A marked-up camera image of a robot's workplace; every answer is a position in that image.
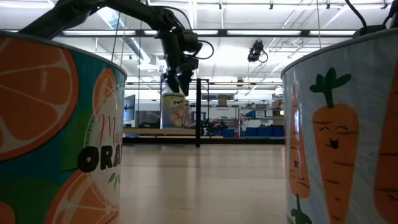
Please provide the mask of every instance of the wooden floor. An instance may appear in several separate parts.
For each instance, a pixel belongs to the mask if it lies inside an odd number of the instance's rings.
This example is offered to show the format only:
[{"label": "wooden floor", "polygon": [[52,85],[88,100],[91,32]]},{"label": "wooden floor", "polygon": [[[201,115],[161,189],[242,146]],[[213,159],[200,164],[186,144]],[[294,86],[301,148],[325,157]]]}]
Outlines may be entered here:
[{"label": "wooden floor", "polygon": [[123,146],[111,223],[287,223],[282,147]]}]

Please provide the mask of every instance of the carrot leaves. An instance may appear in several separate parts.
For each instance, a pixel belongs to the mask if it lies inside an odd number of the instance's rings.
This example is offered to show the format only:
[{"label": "carrot leaves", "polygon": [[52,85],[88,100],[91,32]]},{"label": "carrot leaves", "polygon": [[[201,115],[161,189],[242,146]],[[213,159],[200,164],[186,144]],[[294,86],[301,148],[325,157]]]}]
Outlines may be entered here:
[{"label": "carrot leaves", "polygon": [[310,86],[313,93],[323,93],[325,95],[328,108],[333,108],[332,89],[341,87],[351,80],[351,74],[345,74],[337,78],[335,68],[330,68],[325,77],[321,74],[317,75],[316,84]]}]

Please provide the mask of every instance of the black robotic arm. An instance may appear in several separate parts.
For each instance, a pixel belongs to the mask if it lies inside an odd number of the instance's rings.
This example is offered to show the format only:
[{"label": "black robotic arm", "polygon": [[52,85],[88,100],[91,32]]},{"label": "black robotic arm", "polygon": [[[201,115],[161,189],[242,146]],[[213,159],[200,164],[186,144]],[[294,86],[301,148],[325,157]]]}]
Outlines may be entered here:
[{"label": "black robotic arm", "polygon": [[174,13],[164,7],[146,6],[133,0],[59,0],[53,9],[19,33],[52,39],[65,29],[82,24],[102,7],[110,7],[135,17],[158,31],[155,38],[162,41],[168,66],[164,80],[173,92],[177,93],[181,88],[188,95],[193,70],[198,68],[195,55],[200,51],[202,43],[196,33],[185,30]]}]

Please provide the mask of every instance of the carrot illustration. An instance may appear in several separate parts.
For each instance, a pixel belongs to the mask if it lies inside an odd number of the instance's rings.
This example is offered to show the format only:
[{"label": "carrot illustration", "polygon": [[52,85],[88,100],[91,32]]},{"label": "carrot illustration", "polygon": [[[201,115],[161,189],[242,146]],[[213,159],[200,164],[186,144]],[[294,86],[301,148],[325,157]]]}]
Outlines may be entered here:
[{"label": "carrot illustration", "polygon": [[398,63],[389,94],[374,184],[374,203],[388,223],[398,223]]},{"label": "carrot illustration", "polygon": [[346,104],[334,104],[332,90],[347,84],[350,74],[336,78],[330,68],[326,76],[317,75],[314,93],[323,93],[326,106],[314,112],[313,132],[328,205],[330,223],[345,223],[358,145],[358,115]]},{"label": "carrot illustration", "polygon": [[301,211],[300,198],[310,195],[310,181],[307,172],[307,161],[304,153],[301,114],[298,108],[295,88],[292,95],[292,114],[290,119],[290,159],[289,183],[292,193],[297,197],[297,209],[292,209],[296,224],[311,224],[311,219]]}]

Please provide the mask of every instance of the cylindrical bin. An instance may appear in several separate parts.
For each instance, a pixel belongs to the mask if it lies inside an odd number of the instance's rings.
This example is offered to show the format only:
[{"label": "cylindrical bin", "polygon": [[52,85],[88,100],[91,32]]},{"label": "cylindrical bin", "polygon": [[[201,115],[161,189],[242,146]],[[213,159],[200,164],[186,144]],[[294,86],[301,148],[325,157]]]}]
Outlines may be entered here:
[{"label": "cylindrical bin", "polygon": [[125,72],[26,35],[0,32],[0,48],[0,220],[106,223],[119,210]]},{"label": "cylindrical bin", "polygon": [[358,37],[282,72],[293,223],[398,223],[397,40]]},{"label": "cylindrical bin", "polygon": [[164,93],[160,128],[182,128],[184,116],[184,95],[181,93]]},{"label": "cylindrical bin", "polygon": [[190,118],[191,118],[191,114],[190,114],[189,101],[184,100],[184,116],[183,116],[184,127],[189,128]]}]

